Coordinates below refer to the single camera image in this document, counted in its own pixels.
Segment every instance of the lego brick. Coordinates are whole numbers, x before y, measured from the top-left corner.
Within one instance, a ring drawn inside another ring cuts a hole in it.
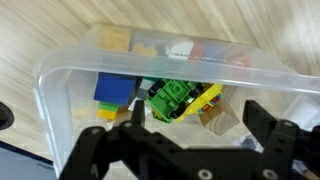
[[[145,47],[144,44],[140,42],[134,44],[131,52],[152,57],[158,54],[158,51],[154,47]]]
[[[123,27],[108,27],[104,35],[104,48],[113,51],[128,52],[130,44],[130,29]]]
[[[217,135],[222,135],[239,123],[233,109],[222,99],[207,113],[200,114],[202,125]]]
[[[116,104],[111,104],[111,103],[107,103],[107,102],[100,102],[99,109],[108,110],[111,112],[117,112],[119,109],[119,106]]]
[[[116,118],[117,113],[111,112],[108,110],[98,109],[97,117],[107,120],[114,120]]]
[[[94,99],[127,105],[136,84],[136,77],[99,73]]]

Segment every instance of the yellow lego brick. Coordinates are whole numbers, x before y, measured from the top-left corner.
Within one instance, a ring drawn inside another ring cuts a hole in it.
[[[157,50],[152,47],[145,47],[142,43],[136,43],[132,48],[132,52],[152,57],[155,57],[158,54]]]
[[[128,52],[130,30],[123,27],[110,26],[105,30],[104,48],[113,51]]]
[[[98,109],[97,117],[107,120],[114,120],[116,118],[117,112],[111,112],[108,110]]]

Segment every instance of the green lego piece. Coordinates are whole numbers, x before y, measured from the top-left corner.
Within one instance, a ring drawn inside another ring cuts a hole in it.
[[[112,103],[100,102],[99,109],[108,110],[111,112],[117,112],[119,109],[119,106]]]
[[[196,82],[160,79],[148,91],[146,101],[161,116],[161,120],[171,123],[183,114],[189,93],[197,87]]]

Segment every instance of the toy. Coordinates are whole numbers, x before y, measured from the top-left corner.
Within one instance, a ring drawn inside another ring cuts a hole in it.
[[[195,98],[186,108],[183,115],[177,118],[177,121],[184,119],[189,114],[202,114],[210,110],[213,106],[217,105],[222,98],[221,89],[222,84],[203,84],[204,93]]]
[[[97,117],[112,121],[116,118],[118,114],[124,113],[127,111],[128,111],[127,106],[118,106],[116,104],[100,102],[98,112],[97,112]]]
[[[104,32],[103,48],[113,51],[128,52],[130,45],[128,28],[109,26]]]
[[[108,119],[108,120],[114,120],[118,109],[119,109],[118,105],[106,103],[106,102],[100,102],[98,112],[97,112],[97,117]]]
[[[157,56],[158,53],[153,47],[145,47],[142,43],[134,44],[131,52],[152,57]]]
[[[160,79],[148,90],[146,101],[156,112],[157,119],[170,123],[183,115],[189,99],[201,93],[201,83]]]
[[[99,73],[94,99],[121,106],[129,103],[136,77]]]

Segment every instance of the blue lego brick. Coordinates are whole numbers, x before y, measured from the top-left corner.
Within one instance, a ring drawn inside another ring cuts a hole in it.
[[[136,78],[132,76],[99,73],[94,99],[127,105],[135,84]]]

